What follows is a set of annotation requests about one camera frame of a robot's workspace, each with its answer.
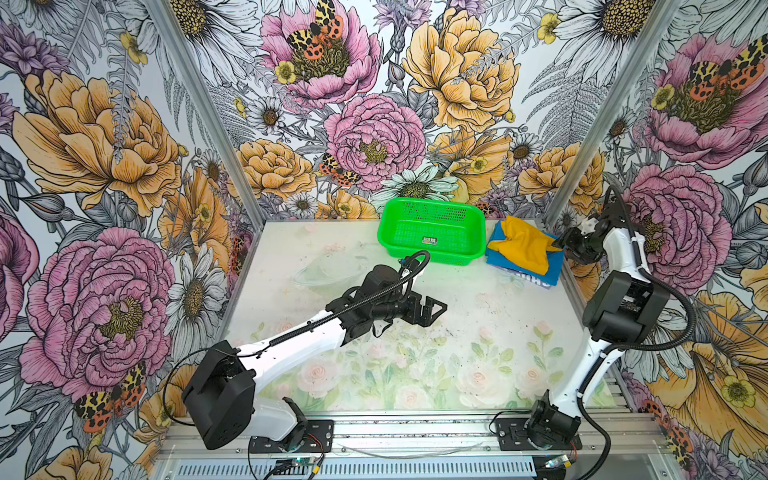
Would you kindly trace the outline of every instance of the tabletop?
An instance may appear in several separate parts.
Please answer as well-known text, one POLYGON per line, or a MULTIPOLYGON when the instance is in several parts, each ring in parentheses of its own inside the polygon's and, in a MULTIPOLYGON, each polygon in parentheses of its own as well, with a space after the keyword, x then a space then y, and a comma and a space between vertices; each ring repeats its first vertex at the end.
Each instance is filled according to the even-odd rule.
MULTIPOLYGON (((487 235, 497 220, 486 224, 487 235)), ((377 220, 268 222, 226 338, 256 342, 306 322, 379 263, 377 220), (307 286, 309 267, 334 260, 359 275, 307 286)), ((578 348, 581 324, 561 284, 545 289, 488 265, 431 262, 413 290, 448 304, 429 328, 396 320, 285 373, 260 394, 292 398, 305 412, 433 411, 530 406, 556 386, 578 348)), ((604 384, 590 401, 614 406, 604 384)))

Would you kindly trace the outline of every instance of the green basket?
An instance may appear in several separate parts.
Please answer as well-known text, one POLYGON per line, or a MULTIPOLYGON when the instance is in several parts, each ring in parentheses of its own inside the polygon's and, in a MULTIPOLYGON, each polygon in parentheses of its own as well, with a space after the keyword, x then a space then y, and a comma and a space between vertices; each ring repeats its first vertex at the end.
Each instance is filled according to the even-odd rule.
POLYGON ((472 205, 393 198, 384 207, 379 243, 393 257, 427 250, 435 262, 469 265, 485 252, 485 216, 472 205))

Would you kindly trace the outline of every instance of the wall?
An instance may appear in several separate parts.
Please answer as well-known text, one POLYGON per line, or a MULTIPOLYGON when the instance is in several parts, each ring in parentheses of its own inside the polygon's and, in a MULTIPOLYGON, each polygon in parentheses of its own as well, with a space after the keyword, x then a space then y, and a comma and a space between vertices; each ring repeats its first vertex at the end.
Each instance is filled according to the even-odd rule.
POLYGON ((3 471, 141 480, 253 228, 140 2, 0 16, 3 471))
MULTIPOLYGON (((540 217, 653 4, 263 0, 234 43, 194 20, 223 7, 172 5, 266 215, 346 219, 394 197, 540 217), (313 44, 331 4, 337 31, 313 44)), ((583 214, 603 168, 596 156, 580 186, 583 214)))
MULTIPOLYGON (((661 45, 601 147, 604 185, 617 185, 644 227, 651 272, 697 311, 692 341, 629 352, 622 366, 636 406, 655 414, 696 479, 768 478, 766 18, 765 2, 688 2, 672 25, 695 26, 661 45), (734 69, 745 49, 753 63, 734 69), (717 73, 729 60, 733 87, 703 82, 702 62, 717 73)), ((579 213, 566 208, 555 229, 579 213)), ((606 270, 605 262, 573 268, 587 297, 606 270)), ((685 324, 670 302, 648 342, 685 324)))

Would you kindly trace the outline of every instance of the blue cloth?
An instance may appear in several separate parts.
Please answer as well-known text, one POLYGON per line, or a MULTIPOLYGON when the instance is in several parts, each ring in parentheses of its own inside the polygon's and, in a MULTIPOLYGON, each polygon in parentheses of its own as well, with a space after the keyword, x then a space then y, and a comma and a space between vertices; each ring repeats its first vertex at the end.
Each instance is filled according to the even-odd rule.
MULTIPOLYGON (((546 233, 546 235, 557 238, 554 235, 550 235, 549 233, 546 233)), ((493 240, 503 240, 506 237, 504 236, 504 231, 502 230, 502 222, 498 222, 496 224, 496 227, 493 229, 493 234, 491 235, 491 238, 488 242, 491 242, 493 240)), ((521 268, 514 263, 507 260, 507 257, 504 255, 501 255, 499 252, 495 252, 489 248, 485 249, 485 255, 487 256, 487 262, 491 265, 496 266, 503 266, 504 268, 509 268, 512 270, 517 270, 518 272, 527 273, 530 276, 533 276, 534 278, 538 278, 542 282, 549 283, 550 285, 554 286, 558 284, 558 279, 560 278, 560 270, 563 268, 563 262, 565 260, 565 252, 547 252, 547 261, 549 262, 549 270, 547 270, 547 273, 545 275, 538 275, 536 273, 531 272, 530 270, 526 270, 525 268, 521 268)))

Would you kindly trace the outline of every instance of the robotic arm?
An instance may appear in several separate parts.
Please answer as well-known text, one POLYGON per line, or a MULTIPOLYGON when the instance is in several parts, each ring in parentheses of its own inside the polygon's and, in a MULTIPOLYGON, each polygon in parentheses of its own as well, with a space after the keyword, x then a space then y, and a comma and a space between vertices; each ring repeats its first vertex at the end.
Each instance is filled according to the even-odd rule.
POLYGON ((376 265, 361 286, 347 290, 324 310, 285 333, 234 349, 227 341, 211 347, 182 394, 182 400, 208 449, 218 449, 238 435, 266 437, 286 452, 304 438, 307 421, 293 400, 264 399, 258 393, 277 376, 327 350, 345 345, 374 329, 389 328, 395 318, 431 326, 447 306, 411 291, 413 280, 429 262, 421 251, 402 261, 400 271, 376 265))
POLYGON ((582 417, 578 400, 586 402, 608 368, 624 354, 622 349, 608 354, 604 350, 614 343, 642 343, 669 300, 669 292, 641 274, 641 269, 648 271, 645 238, 628 222, 625 206, 616 198, 599 216, 572 227, 555 243, 582 264, 597 262, 606 254, 612 271, 584 309, 584 335, 566 380, 534 404, 526 434, 538 449, 573 440, 582 417))

